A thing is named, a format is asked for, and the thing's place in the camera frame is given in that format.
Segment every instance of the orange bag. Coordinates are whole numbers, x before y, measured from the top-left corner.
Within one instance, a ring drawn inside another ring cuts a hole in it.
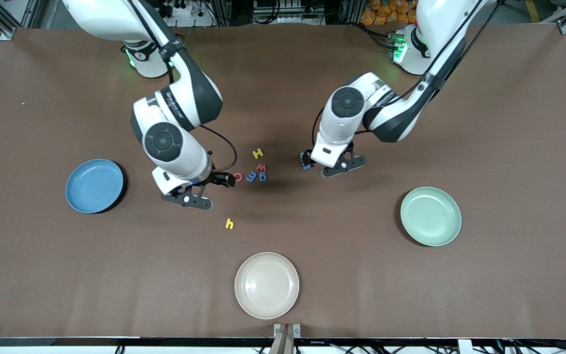
[[[386,22],[397,22],[397,13],[396,11],[391,12],[388,17],[386,18]]]
[[[364,23],[366,26],[372,25],[375,22],[375,11],[364,10],[360,22]]]
[[[380,6],[381,0],[368,0],[368,7],[370,7],[370,9],[373,11],[377,11]]]
[[[375,16],[375,22],[373,22],[373,25],[383,25],[384,23],[386,23],[386,18],[385,17],[380,17],[380,16]]]
[[[407,12],[407,22],[408,23],[416,22],[416,10],[411,9]]]
[[[390,0],[390,9],[400,14],[406,14],[409,10],[409,2],[407,0]]]
[[[380,6],[377,10],[377,16],[387,17],[392,11],[390,10],[390,6]]]

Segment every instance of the green indicator light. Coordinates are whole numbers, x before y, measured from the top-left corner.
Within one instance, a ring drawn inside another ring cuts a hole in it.
[[[128,60],[130,60],[130,66],[135,67],[135,62],[132,61],[132,57],[130,56],[130,52],[126,49],[126,55],[128,56]]]
[[[395,62],[401,63],[405,56],[405,52],[407,52],[407,43],[403,43],[399,49],[395,50]]]

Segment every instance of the brown tabletop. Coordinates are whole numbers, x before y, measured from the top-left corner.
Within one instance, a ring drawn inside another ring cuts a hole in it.
[[[0,336],[261,336],[301,323],[304,336],[566,337],[566,35],[555,25],[490,26],[409,137],[360,135],[368,164],[331,179],[298,161],[330,94],[367,71],[397,92],[416,78],[355,27],[194,29],[187,47],[224,97],[209,126],[239,150],[232,172],[265,163],[269,176],[207,187],[211,211],[160,199],[129,119],[167,79],[139,76],[120,46],[40,29],[0,45]],[[217,137],[194,135],[218,165],[231,159]],[[83,215],[65,182],[99,157],[125,168],[128,193]],[[397,217],[426,185],[462,211],[444,247],[415,244]],[[233,291],[261,251],[301,279],[273,321],[243,312]]]

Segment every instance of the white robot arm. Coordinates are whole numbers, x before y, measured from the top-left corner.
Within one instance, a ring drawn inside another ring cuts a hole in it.
[[[137,70],[159,69],[173,63],[180,78],[133,105],[130,124],[150,159],[162,199],[185,207],[207,210],[213,203],[202,197],[205,184],[234,186],[234,177],[216,171],[204,148],[189,130],[220,114],[222,95],[200,70],[187,49],[147,2],[140,0],[63,0],[76,22],[88,33],[107,40],[121,40],[126,47],[149,48]],[[191,193],[198,186],[197,195]]]
[[[406,137],[458,63],[470,22],[492,2],[420,0],[416,10],[418,26],[410,25],[402,32],[405,34],[397,37],[400,47],[394,54],[395,62],[406,70],[418,71],[424,66],[423,76],[411,95],[398,96],[372,72],[350,79],[327,101],[316,143],[301,155],[303,164],[323,164],[325,177],[362,167],[366,159],[353,154],[352,143],[360,123],[385,143]],[[350,153],[350,158],[345,157],[346,153]]]

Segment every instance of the electrical wiring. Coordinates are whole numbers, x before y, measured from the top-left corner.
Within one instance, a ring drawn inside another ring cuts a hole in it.
[[[447,41],[447,43],[445,43],[445,45],[442,47],[442,49],[438,52],[438,55],[436,56],[436,58],[434,58],[431,61],[431,64],[429,65],[429,67],[427,68],[427,70],[425,70],[425,72],[423,72],[423,74],[420,76],[420,78],[418,79],[418,81],[416,81],[416,83],[410,87],[407,91],[405,91],[403,94],[400,94],[399,96],[396,96],[392,99],[390,99],[390,101],[388,101],[386,103],[387,105],[391,105],[393,103],[395,103],[396,101],[399,101],[400,99],[404,98],[404,96],[406,96],[407,94],[409,94],[410,92],[412,92],[413,89],[415,89],[415,87],[417,87],[422,80],[427,76],[427,73],[429,73],[429,70],[434,66],[434,64],[436,63],[436,60],[438,60],[438,58],[440,58],[440,54],[442,54],[447,47],[449,46],[449,43],[451,43],[453,41],[453,39],[455,39],[455,36],[458,35],[458,33],[460,33],[460,31],[462,30],[462,27],[464,27],[467,22],[469,21],[470,18],[472,18],[475,14],[476,14],[476,10],[478,9],[478,6],[481,4],[483,0],[480,0],[478,2],[478,4],[473,8],[473,10],[469,13],[469,16],[467,16],[467,18],[464,19],[464,21],[462,22],[462,25],[460,25],[460,27],[458,27],[458,29],[456,30],[456,32],[453,34],[453,36],[451,36],[451,38],[449,38],[449,40]],[[492,18],[492,15],[494,15],[495,13],[491,13],[489,16],[489,19]],[[453,70],[455,70],[457,63],[453,65],[452,69],[450,70],[450,72],[453,72]]]
[[[372,34],[373,36],[378,36],[378,37],[383,37],[383,38],[388,38],[388,34],[385,33],[379,33],[379,32],[375,32],[373,30],[369,30],[366,28],[366,26],[364,26],[364,24],[362,23],[357,23],[357,22],[347,22],[344,23],[345,25],[352,25],[357,27],[358,29],[368,33],[368,34]]]
[[[353,349],[355,349],[355,348],[361,348],[362,350],[364,350],[364,352],[366,352],[366,354],[370,354],[370,352],[368,351],[368,349],[362,347],[361,345],[356,345],[356,346],[354,346],[354,347],[348,348],[348,350],[346,350],[346,351],[344,352],[344,354],[353,354]]]
[[[314,125],[311,128],[311,146],[316,145],[316,137],[314,135],[316,134],[316,124],[318,123],[318,119],[320,118],[320,115],[322,114],[322,112],[324,112],[324,106],[323,106],[323,108],[320,108],[320,112],[318,112],[318,115],[316,116],[316,119],[314,120]]]
[[[231,22],[230,18],[226,18],[224,16],[219,16],[217,13],[214,13],[214,11],[211,9],[211,7],[209,6],[208,2],[204,2],[204,6],[206,6],[207,10],[209,11],[209,13],[211,14],[211,18],[213,18],[216,22],[216,26],[220,27],[220,23],[223,23],[223,21],[220,21],[220,18],[222,18],[223,20],[227,20],[229,22]]]
[[[192,2],[193,2],[193,4],[194,4],[194,6],[197,7],[198,9],[200,9],[200,10],[204,10],[205,7],[206,7],[206,6],[202,6],[202,0],[200,0],[200,6],[201,6],[201,7],[198,6],[198,5],[196,5],[196,2],[195,2],[195,1],[192,1]]]
[[[258,20],[255,20],[255,23],[258,23],[259,25],[267,25],[274,22],[274,20],[276,20],[276,18],[279,17],[279,13],[281,11],[281,0],[273,0],[273,1],[276,2],[272,4],[272,14],[270,15],[270,18],[268,20],[265,20],[265,22],[259,22]]]
[[[222,168],[218,168],[218,169],[213,170],[213,171],[214,172],[223,172],[223,171],[226,171],[226,170],[233,168],[233,166],[235,166],[235,164],[237,163],[237,149],[235,148],[235,145],[233,145],[233,143],[231,143],[231,141],[229,139],[227,139],[224,135],[216,132],[215,130],[213,130],[209,127],[206,127],[204,125],[201,125],[201,127],[204,128],[204,130],[208,130],[209,132],[211,132],[215,135],[218,135],[218,137],[220,137],[220,139],[225,141],[231,147],[231,149],[233,150],[233,162],[230,163],[229,165],[226,165]]]
[[[528,348],[528,350],[530,350],[534,354],[541,354],[541,352],[537,351],[535,348],[529,347],[527,345],[524,345],[524,347]]]
[[[139,22],[141,22],[141,24],[143,25],[145,31],[148,33],[148,36],[150,36],[152,42],[154,43],[154,45],[157,46],[157,48],[160,50],[161,49],[161,45],[159,43],[159,40],[156,38],[156,36],[154,35],[154,33],[152,32],[152,30],[150,29],[150,27],[148,26],[148,23],[143,19],[143,16],[141,15],[141,13],[139,12],[139,9],[137,9],[137,7],[135,6],[135,4],[132,2],[132,0],[128,0],[128,4],[130,4],[130,7],[132,7],[133,11],[135,12],[135,15],[137,16],[137,18],[139,18]],[[170,65],[168,62],[166,62],[166,68],[167,68],[167,74],[169,75],[169,83],[172,84],[173,83],[173,70],[171,69]]]
[[[471,50],[471,47],[473,47],[474,43],[479,39],[479,36],[481,34],[481,32],[483,32],[483,29],[486,28],[486,26],[488,26],[488,23],[490,22],[490,20],[492,20],[492,16],[494,16],[494,14],[497,12],[497,10],[499,9],[499,7],[501,6],[501,4],[503,3],[503,1],[499,0],[497,2],[497,4],[495,5],[495,8],[492,10],[492,12],[490,13],[490,15],[488,16],[488,18],[486,19],[486,21],[483,23],[483,25],[481,26],[481,29],[478,31],[478,33],[476,34],[476,36],[473,38],[473,40],[469,43],[469,47],[467,47],[467,49],[464,50],[464,52],[462,53],[462,55],[458,58],[458,61],[455,62],[455,65],[453,66],[453,68],[449,71],[449,74],[447,74],[447,78],[449,76],[451,76],[451,74],[453,73],[453,71],[455,70],[456,67],[458,67],[458,64],[460,62],[462,62],[462,59],[464,59],[464,57],[466,56],[467,53],[469,53],[469,50]]]

